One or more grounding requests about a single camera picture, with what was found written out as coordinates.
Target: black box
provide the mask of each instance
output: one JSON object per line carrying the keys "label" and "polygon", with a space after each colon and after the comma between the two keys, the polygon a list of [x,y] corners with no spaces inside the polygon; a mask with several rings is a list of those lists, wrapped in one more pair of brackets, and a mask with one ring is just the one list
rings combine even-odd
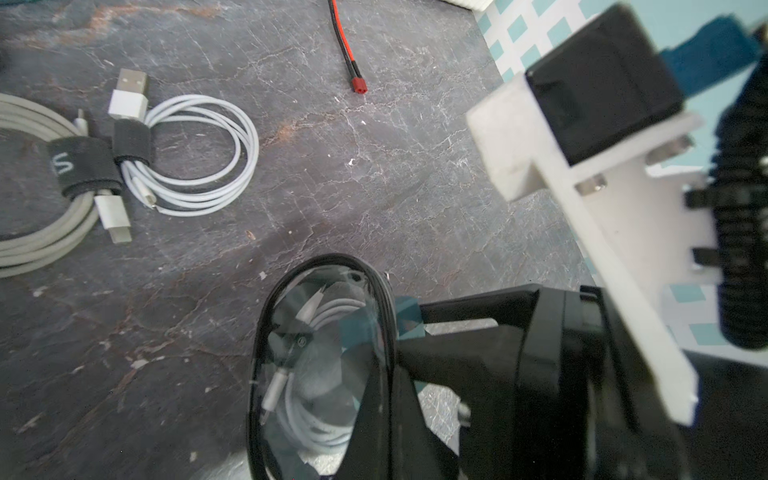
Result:
{"label": "black box", "polygon": [[576,165],[683,108],[683,93],[631,9],[610,7],[526,72]]}

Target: table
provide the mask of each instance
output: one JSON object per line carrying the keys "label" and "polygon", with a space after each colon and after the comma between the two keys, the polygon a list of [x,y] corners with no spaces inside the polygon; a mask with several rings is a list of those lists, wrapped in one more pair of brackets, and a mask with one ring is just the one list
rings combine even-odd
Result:
{"label": "table", "polygon": [[[549,195],[506,204],[485,175],[464,113],[502,80],[472,14],[437,0],[339,8],[365,96],[349,87],[322,0],[49,0],[0,11],[0,91],[68,118],[83,108],[109,137],[111,90],[119,69],[133,68],[150,75],[150,105],[223,98],[251,116],[261,145],[251,185],[221,212],[170,218],[127,197],[132,243],[112,245],[97,227],[53,265],[0,280],[6,470],[245,475],[260,302],[319,253],[360,256],[396,293],[423,300],[591,282]],[[174,176],[212,173],[230,154],[215,127],[153,134],[157,168]],[[40,142],[3,131],[0,151],[3,234],[64,211]],[[445,427],[434,413],[427,421]]]}

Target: red connector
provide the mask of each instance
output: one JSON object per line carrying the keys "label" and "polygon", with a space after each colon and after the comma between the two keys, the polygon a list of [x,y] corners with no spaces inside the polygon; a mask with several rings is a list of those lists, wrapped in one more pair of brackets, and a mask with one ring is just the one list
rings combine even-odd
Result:
{"label": "red connector", "polygon": [[352,89],[359,94],[364,94],[368,91],[368,85],[366,85],[366,81],[363,80],[361,77],[353,77],[352,78]]}

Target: gray coiled cable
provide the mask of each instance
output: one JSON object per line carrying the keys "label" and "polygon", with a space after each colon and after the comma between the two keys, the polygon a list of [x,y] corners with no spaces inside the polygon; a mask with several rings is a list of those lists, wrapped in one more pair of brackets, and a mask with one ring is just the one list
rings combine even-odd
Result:
{"label": "gray coiled cable", "polygon": [[[24,98],[0,94],[0,128],[18,130],[52,141],[88,135],[84,120],[75,126],[53,110]],[[27,273],[72,251],[98,220],[94,192],[77,196],[67,211],[46,228],[0,241],[0,278]]]}

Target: usb-a connector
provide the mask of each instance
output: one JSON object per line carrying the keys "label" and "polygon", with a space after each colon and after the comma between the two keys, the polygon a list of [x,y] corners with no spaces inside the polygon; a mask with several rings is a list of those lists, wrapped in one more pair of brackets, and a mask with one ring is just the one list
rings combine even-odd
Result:
{"label": "usb-a connector", "polygon": [[109,101],[109,116],[115,120],[132,118],[144,121],[147,113],[147,74],[142,71],[120,69],[118,84]]}
{"label": "usb-a connector", "polygon": [[113,195],[109,190],[98,191],[94,198],[101,225],[109,232],[112,243],[131,241],[131,222],[125,211],[125,204],[120,195]]}

